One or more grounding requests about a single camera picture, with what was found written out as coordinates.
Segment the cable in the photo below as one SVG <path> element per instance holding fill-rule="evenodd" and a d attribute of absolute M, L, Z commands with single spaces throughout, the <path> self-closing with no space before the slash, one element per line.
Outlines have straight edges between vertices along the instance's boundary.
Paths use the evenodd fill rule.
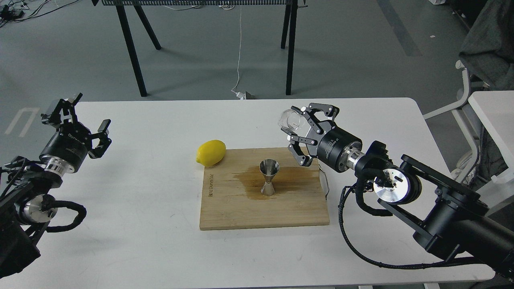
<path fill-rule="evenodd" d="M 234 9 L 235 5 L 218 5 L 218 7 L 222 8 L 223 10 L 232 10 Z"/>
<path fill-rule="evenodd" d="M 2 194 L 0 195 L 0 198 L 4 198 L 7 194 L 7 191 L 9 191 L 9 189 L 11 188 L 12 184 L 14 184 L 14 182 L 16 181 L 16 179 L 18 178 L 19 174 L 23 171 L 23 169 L 25 169 L 25 163 L 27 162 L 27 159 L 24 159 L 23 160 L 23 163 L 22 163 L 22 166 L 18 169 L 18 171 L 16 172 L 16 174 L 14 175 L 14 177 L 12 177 L 11 180 L 9 180 L 9 183 L 7 184 L 7 187 L 5 188 L 5 190 L 2 192 Z"/>
<path fill-rule="evenodd" d="M 361 254 L 350 242 L 348 239 L 348 236 L 346 235 L 346 232 L 344 230 L 343 226 L 343 208 L 344 203 L 346 202 L 346 199 L 348 196 L 355 192 L 355 186 L 345 186 L 343 190 L 341 191 L 341 199 L 339 201 L 339 227 L 341 229 L 341 233 L 343 234 L 343 238 L 346 241 L 346 244 L 348 247 L 355 253 L 359 258 L 363 259 L 367 263 L 370 263 L 372 265 L 388 268 L 388 269 L 403 269 L 403 270 L 417 270 L 417 269 L 426 269 L 426 268 L 433 268 L 433 267 L 452 267 L 452 266 L 460 266 L 460 265 L 469 265 L 469 264 L 482 264 L 478 259 L 475 257 L 463 257 L 463 258 L 456 258 L 451 261 L 440 261 L 435 263 L 420 263 L 420 264 L 411 264 L 411 265 L 393 265 L 393 264 L 385 264 L 382 262 L 377 262 L 375 260 L 372 260 L 363 254 Z"/>
<path fill-rule="evenodd" d="M 13 8 L 13 10 L 30 10 L 29 6 L 24 2 L 24 1 L 16 1 L 16 2 L 12 2 L 12 0 L 9 2 L 9 4 L 7 6 L 9 7 L 14 7 L 14 5 L 18 4 L 18 3 L 21 3 L 21 7 L 27 7 L 25 9 L 22 9 L 22 8 Z"/>
<path fill-rule="evenodd" d="M 166 7 L 166 8 L 169 8 L 171 10 L 175 10 L 175 11 L 184 11 L 184 10 L 189 10 L 189 9 L 199 9 L 200 5 L 194 5 L 194 6 L 191 6 L 189 8 L 184 8 L 184 9 L 175 9 L 175 8 L 171 8 L 170 6 L 166 6 L 166 5 L 163 5 L 163 7 Z"/>
<path fill-rule="evenodd" d="M 366 171 L 368 173 L 376 171 L 374 173 L 375 176 L 379 176 L 378 173 L 383 174 L 382 171 L 376 170 L 376 169 L 362 170 L 363 173 L 366 173 Z M 367 181 L 365 178 L 361 178 L 361 177 L 358 178 L 357 182 L 355 183 L 354 190 L 353 190 L 355 193 L 355 201 L 356 201 L 357 205 L 359 206 L 359 208 L 361 208 L 364 212 L 366 212 L 370 215 L 373 215 L 373 216 L 392 216 L 393 214 L 391 212 L 387 211 L 386 209 L 375 209 L 375 208 L 370 207 L 369 205 L 367 205 L 364 202 L 364 191 L 365 191 L 366 182 Z"/>
<path fill-rule="evenodd" d="M 87 211 L 84 206 L 70 201 L 55 201 L 54 199 L 53 201 L 49 202 L 47 208 L 43 207 L 42 209 L 47 210 L 49 208 L 68 208 L 70 210 L 76 211 L 77 215 L 75 216 L 73 222 L 69 225 L 47 227 L 46 231 L 48 233 L 66 232 L 75 229 L 78 225 L 80 225 L 80 223 L 82 223 L 82 221 L 84 220 L 84 218 L 86 218 L 87 215 Z"/>
<path fill-rule="evenodd" d="M 64 7 L 69 6 L 69 5 L 71 5 L 71 4 L 77 3 L 78 1 L 80 1 L 80 0 L 75 0 L 75 1 L 73 1 L 73 2 L 71 2 L 71 3 L 68 3 L 68 4 L 66 4 L 66 5 L 63 5 L 63 6 L 59 7 L 59 8 L 55 8 L 55 9 L 53 9 L 53 10 L 51 10 L 51 11 L 48 11 L 48 12 L 43 13 L 43 14 L 38 15 L 38 16 L 29 16 L 28 18 L 21 19 L 21 20 L 18 20 L 18 21 L 11 21 L 11 22 L 22 22 L 22 21 L 25 21 L 25 20 L 29 20 L 29 19 L 34 19 L 34 18 L 38 18 L 38 17 L 41 17 L 41 16 L 45 16 L 45 15 L 47 15 L 47 14 L 49 14 L 49 13 L 52 13 L 52 12 L 54 12 L 54 11 L 57 11 L 57 10 L 59 10 L 59 9 L 61 9 L 61 8 L 64 8 Z M 48 3 L 48 2 L 50 2 L 50 0 L 45 1 L 43 4 L 41 4 L 41 6 L 40 6 L 40 7 L 42 7 L 44 4 L 46 4 L 46 3 Z"/>
<path fill-rule="evenodd" d="M 5 173 L 6 171 L 4 171 L 2 169 L 2 167 L 0 167 L 0 186 L 2 185 L 2 174 Z"/>
<path fill-rule="evenodd" d="M 237 59 L 237 82 L 235 83 L 235 86 L 230 90 L 231 92 L 235 93 L 237 95 L 237 92 L 234 91 L 234 89 L 239 85 L 239 80 L 241 79 L 239 75 L 239 63 L 241 61 L 241 44 L 243 42 L 243 6 L 240 6 L 240 12 L 239 12 L 239 58 Z"/>
<path fill-rule="evenodd" d="M 318 164 L 318 167 L 320 168 L 320 172 L 323 173 L 323 177 L 325 178 L 325 183 L 326 183 L 325 201 L 326 201 L 326 198 L 328 197 L 328 194 L 330 193 L 330 186 L 328 185 L 328 177 L 326 176 L 326 173 L 325 173 L 325 171 L 323 170 L 323 168 L 321 167 L 320 164 Z"/>
<path fill-rule="evenodd" d="M 23 22 L 23 21 L 26 21 L 26 20 L 30 20 L 30 19 L 34 19 L 34 18 L 41 17 L 41 16 L 45 16 L 45 15 L 47 15 L 47 14 L 49 14 L 49 13 L 52 13 L 52 12 L 54 12 L 54 11 L 57 11 L 57 10 L 59 10 L 59 9 L 61 9 L 61 8 L 64 8 L 64 7 L 69 6 L 69 5 L 71 5 L 71 4 L 77 3 L 77 2 L 78 2 L 78 1 L 80 1 L 80 0 L 75 0 L 75 1 L 73 1 L 73 2 L 71 2 L 71 3 L 68 3 L 68 4 L 63 5 L 63 6 L 60 6 L 60 7 L 59 7 L 59 5 L 58 5 L 58 8 L 55 8 L 55 9 L 53 9 L 53 10 L 51 10 L 51 11 L 48 11 L 48 12 L 46 12 L 46 13 L 43 13 L 43 14 L 41 14 L 41 15 L 37 15 L 37 14 L 41 11 L 41 8 L 42 8 L 46 3 L 50 2 L 50 1 L 51 1 L 51 0 L 45 0 L 43 3 L 41 3 L 41 4 L 40 4 L 40 5 L 39 5 L 35 10 L 34 10 L 34 12 L 32 12 L 32 13 L 31 13 L 28 17 L 26 17 L 26 18 L 19 19 L 19 20 L 5 21 L 5 23 L 3 23 L 3 24 L 1 24 L 1 23 L 0 23 L 0 28 L 1 28 L 1 27 L 4 27 L 7 23 L 19 23 L 19 22 Z"/>

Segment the metal jigger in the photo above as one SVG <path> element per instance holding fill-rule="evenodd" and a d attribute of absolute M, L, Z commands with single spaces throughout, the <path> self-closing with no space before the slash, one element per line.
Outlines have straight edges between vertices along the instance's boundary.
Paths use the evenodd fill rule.
<path fill-rule="evenodd" d="M 275 189 L 273 188 L 273 184 L 271 180 L 275 175 L 279 172 L 279 163 L 274 159 L 265 159 L 259 165 L 261 169 L 261 173 L 264 175 L 264 185 L 262 186 L 261 193 L 266 196 L 271 196 L 275 194 Z"/>

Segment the dark fabric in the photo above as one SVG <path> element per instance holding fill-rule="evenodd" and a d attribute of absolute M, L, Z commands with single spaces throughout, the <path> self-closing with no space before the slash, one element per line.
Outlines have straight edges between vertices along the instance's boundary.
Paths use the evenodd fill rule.
<path fill-rule="evenodd" d="M 473 26 L 476 18 L 479 16 L 480 11 L 484 8 L 487 0 L 450 0 L 450 5 L 453 10 L 459 14 L 464 14 L 464 19 L 469 26 Z"/>
<path fill-rule="evenodd" d="M 499 175 L 508 168 L 500 149 L 486 129 L 483 129 L 480 140 L 480 163 L 476 167 L 475 177 L 468 185 L 473 191 L 477 191 L 491 181 L 492 176 Z"/>
<path fill-rule="evenodd" d="M 464 39 L 459 57 L 492 90 L 514 90 L 514 1 L 489 0 Z"/>

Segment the silver metal joint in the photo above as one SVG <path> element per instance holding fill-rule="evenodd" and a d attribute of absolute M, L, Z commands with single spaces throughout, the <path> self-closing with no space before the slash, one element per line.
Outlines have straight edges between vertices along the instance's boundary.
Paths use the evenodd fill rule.
<path fill-rule="evenodd" d="M 33 223 L 46 223 L 50 221 L 56 214 L 57 208 L 50 208 L 46 211 L 41 210 L 43 203 L 43 195 L 37 195 L 25 204 L 20 212 L 23 218 Z"/>
<path fill-rule="evenodd" d="M 41 160 L 45 161 L 45 171 L 55 173 L 59 177 L 63 177 L 65 173 L 75 172 L 75 168 L 70 163 L 59 157 L 44 155 Z"/>
<path fill-rule="evenodd" d="M 409 179 L 402 172 L 396 169 L 385 169 L 384 173 L 393 184 L 393 187 L 379 187 L 376 183 L 373 183 L 373 189 L 377 196 L 388 203 L 398 203 L 403 201 L 407 197 L 411 188 Z"/>
<path fill-rule="evenodd" d="M 362 144 L 354 141 L 344 147 L 344 152 L 339 163 L 339 170 L 346 171 L 347 169 L 355 170 L 355 165 L 359 159 L 365 154 L 361 152 Z"/>

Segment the table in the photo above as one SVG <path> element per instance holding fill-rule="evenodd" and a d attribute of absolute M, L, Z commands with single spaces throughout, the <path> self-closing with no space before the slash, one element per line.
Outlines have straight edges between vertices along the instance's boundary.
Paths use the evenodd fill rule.
<path fill-rule="evenodd" d="M 478 193 L 491 207 L 489 214 L 514 201 L 514 91 L 475 92 L 469 104 L 500 149 L 508 169 Z"/>
<path fill-rule="evenodd" d="M 92 0 L 93 5 L 96 6 L 99 0 Z M 284 14 L 284 26 L 282 28 L 282 40 L 280 48 L 285 49 L 287 32 L 289 30 L 289 48 L 287 54 L 287 76 L 286 76 L 286 95 L 291 95 L 292 85 L 292 66 L 295 57 L 295 37 L 296 37 L 296 18 L 298 13 L 298 0 L 102 0 L 103 5 L 116 6 L 118 12 L 118 18 L 120 20 L 121 29 L 123 31 L 123 37 L 127 45 L 128 55 L 132 63 L 134 75 L 136 77 L 137 86 L 139 93 L 142 97 L 146 97 L 149 94 L 146 92 L 146 86 L 143 80 L 143 74 L 141 73 L 141 67 L 139 66 L 139 60 L 136 54 L 136 47 L 132 39 L 130 32 L 129 22 L 125 13 L 124 6 L 134 6 L 136 9 L 139 19 L 143 23 L 143 26 L 152 40 L 155 49 L 161 50 L 157 36 L 155 36 L 154 30 L 150 25 L 150 22 L 144 14 L 143 5 L 286 5 Z"/>
<path fill-rule="evenodd" d="M 0 280 L 0 286 L 240 288 L 493 277 L 485 265 L 405 271 L 360 260 L 345 244 L 337 221 L 340 190 L 356 179 L 352 172 L 338 174 L 326 166 L 328 226 L 200 231 L 198 146 L 220 139 L 228 149 L 285 147 L 286 135 L 277 125 L 280 113 L 310 102 L 338 106 L 337 124 L 360 137 L 365 148 L 377 139 L 389 145 L 396 164 L 405 153 L 449 175 L 419 108 L 408 98 L 79 103 L 77 115 L 85 126 L 112 120 L 113 143 L 101 159 L 87 159 L 50 193 L 84 205 L 88 215 L 70 232 L 43 235 L 38 244 L 42 256 L 20 274 Z M 419 199 L 404 206 L 422 219 L 435 200 L 435 187 L 423 186 Z M 373 194 L 365 198 L 379 207 Z M 60 210 L 52 224 L 73 216 Z M 344 219 L 348 237 L 372 259 L 439 261 L 413 240 L 410 227 L 393 217 L 366 214 L 354 197 L 348 199 Z"/>

